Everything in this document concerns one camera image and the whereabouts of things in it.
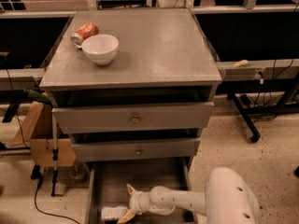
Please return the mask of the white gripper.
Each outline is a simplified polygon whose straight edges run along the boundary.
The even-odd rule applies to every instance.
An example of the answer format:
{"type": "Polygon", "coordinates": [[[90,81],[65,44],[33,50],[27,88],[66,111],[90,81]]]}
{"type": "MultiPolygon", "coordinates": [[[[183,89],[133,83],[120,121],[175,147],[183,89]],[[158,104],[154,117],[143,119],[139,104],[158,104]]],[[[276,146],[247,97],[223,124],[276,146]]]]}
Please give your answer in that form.
{"type": "Polygon", "coordinates": [[[126,224],[129,220],[133,219],[135,215],[142,215],[148,212],[152,207],[150,194],[145,191],[136,191],[130,184],[126,185],[127,191],[130,195],[129,209],[123,217],[121,217],[117,224],[126,224]]]}

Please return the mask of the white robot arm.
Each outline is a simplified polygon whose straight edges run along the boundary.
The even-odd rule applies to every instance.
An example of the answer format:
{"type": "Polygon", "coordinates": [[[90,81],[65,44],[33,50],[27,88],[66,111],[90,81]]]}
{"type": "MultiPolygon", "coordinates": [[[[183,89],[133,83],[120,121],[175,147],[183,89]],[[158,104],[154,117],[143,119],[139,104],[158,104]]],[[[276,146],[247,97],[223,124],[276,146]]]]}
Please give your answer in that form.
{"type": "Polygon", "coordinates": [[[260,205],[253,191],[237,172],[226,167],[210,172],[204,192],[164,186],[141,191],[130,184],[127,189],[129,206],[118,224],[147,212],[168,216],[176,207],[206,216],[208,224],[258,224],[260,216],[260,205]]]}

